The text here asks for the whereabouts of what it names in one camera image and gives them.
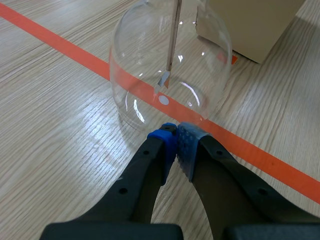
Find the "cardboard box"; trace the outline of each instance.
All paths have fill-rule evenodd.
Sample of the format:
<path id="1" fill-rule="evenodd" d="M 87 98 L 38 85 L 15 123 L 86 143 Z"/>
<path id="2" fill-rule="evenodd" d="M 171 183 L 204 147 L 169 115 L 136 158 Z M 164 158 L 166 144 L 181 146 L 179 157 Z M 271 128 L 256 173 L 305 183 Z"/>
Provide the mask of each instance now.
<path id="1" fill-rule="evenodd" d="M 232 48 L 262 63 L 305 0 L 208 0 L 209 7 L 224 21 Z M 197 34 L 218 43 L 208 23 L 198 17 Z"/>

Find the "screw hole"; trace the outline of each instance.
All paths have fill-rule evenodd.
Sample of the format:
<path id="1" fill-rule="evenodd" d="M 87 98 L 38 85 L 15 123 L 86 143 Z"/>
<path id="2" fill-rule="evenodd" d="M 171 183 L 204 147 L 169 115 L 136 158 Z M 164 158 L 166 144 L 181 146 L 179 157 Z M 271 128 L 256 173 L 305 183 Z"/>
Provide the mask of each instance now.
<path id="1" fill-rule="evenodd" d="M 128 189 L 126 189 L 126 188 L 120 188 L 119 189 L 119 193 L 120 194 L 126 194 L 128 192 Z"/>
<path id="2" fill-rule="evenodd" d="M 267 190 L 265 190 L 265 189 L 263 189 L 263 188 L 259 188 L 259 189 L 258 189 L 258 193 L 261 194 L 261 195 L 263 195 L 263 196 L 268 195 Z"/>

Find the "white dot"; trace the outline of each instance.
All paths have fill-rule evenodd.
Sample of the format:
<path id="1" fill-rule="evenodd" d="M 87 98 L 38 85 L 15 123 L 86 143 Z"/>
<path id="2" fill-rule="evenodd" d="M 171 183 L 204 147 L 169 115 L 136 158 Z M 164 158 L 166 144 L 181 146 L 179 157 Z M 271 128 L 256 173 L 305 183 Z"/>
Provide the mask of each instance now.
<path id="1" fill-rule="evenodd" d="M 159 96 L 159 101 L 163 105 L 168 105 L 169 104 L 169 99 L 166 96 L 163 96 L 163 95 Z"/>

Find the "glass dome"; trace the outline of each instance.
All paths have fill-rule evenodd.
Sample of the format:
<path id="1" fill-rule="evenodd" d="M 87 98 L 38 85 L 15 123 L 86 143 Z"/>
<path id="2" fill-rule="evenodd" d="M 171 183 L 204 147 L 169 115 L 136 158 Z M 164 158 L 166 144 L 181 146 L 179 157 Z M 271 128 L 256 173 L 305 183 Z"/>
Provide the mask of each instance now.
<path id="1" fill-rule="evenodd" d="M 114 30 L 109 55 L 113 98 L 120 116 L 146 133 L 173 119 L 201 124 L 228 80 L 232 48 L 223 21 L 205 0 L 182 0 L 181 8 L 179 2 L 142 0 Z M 199 21 L 217 36 L 215 43 L 198 35 Z"/>

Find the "blue gripper pad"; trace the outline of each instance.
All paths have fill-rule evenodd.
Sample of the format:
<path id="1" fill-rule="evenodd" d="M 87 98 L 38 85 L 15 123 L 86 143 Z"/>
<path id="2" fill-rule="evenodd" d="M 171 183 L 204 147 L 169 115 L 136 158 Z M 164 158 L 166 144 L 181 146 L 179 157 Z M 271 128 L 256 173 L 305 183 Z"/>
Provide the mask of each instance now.
<path id="1" fill-rule="evenodd" d="M 180 123 L 178 125 L 177 132 L 178 162 L 180 164 L 180 167 L 182 168 L 182 171 L 189 179 L 189 182 L 191 182 L 194 175 L 198 142 L 202 137 L 210 134 L 200 127 L 188 122 Z"/>

